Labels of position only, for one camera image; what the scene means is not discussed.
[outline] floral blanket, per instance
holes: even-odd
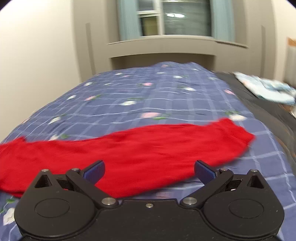
[[[79,140],[145,125],[205,125],[227,116],[256,135],[249,150],[227,168],[237,174],[254,168],[263,174],[286,211],[279,237],[295,240],[296,179],[281,146],[225,82],[198,64],[163,62],[95,75],[35,112],[4,142],[19,136],[27,141]],[[136,198],[180,200],[201,186],[198,179],[185,180]],[[1,241],[20,237],[13,218],[16,203],[0,193]]]

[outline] red fabric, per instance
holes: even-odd
[[[196,160],[211,166],[229,162],[253,138],[230,119],[144,126],[82,141],[21,137],[0,145],[0,189],[19,197],[41,169],[61,174],[103,160],[106,172],[96,186],[115,198],[132,196],[192,177]]]

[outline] plaid bedspread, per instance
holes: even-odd
[[[279,237],[295,240],[296,179],[281,146],[268,128],[231,92],[229,86],[198,64],[162,62],[152,67],[95,75],[35,112],[4,142],[79,140],[152,124],[205,125],[222,117],[256,135],[256,140],[227,168],[237,174],[258,169],[285,209]],[[136,198],[177,198],[203,186],[198,179],[155,190]],[[18,200],[0,193],[0,240],[15,241],[20,233],[13,219]]]

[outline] red garment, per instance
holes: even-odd
[[[0,189],[21,196],[41,169],[61,174],[103,160],[106,172],[96,186],[114,198],[132,196],[192,177],[196,160],[211,166],[229,162],[253,138],[226,118],[206,126],[144,126],[82,141],[21,137],[0,145]]]

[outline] light blue curtain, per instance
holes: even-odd
[[[212,0],[211,7],[213,37],[218,40],[235,42],[232,0]]]
[[[141,36],[137,15],[137,0],[117,0],[120,40],[138,39]]]

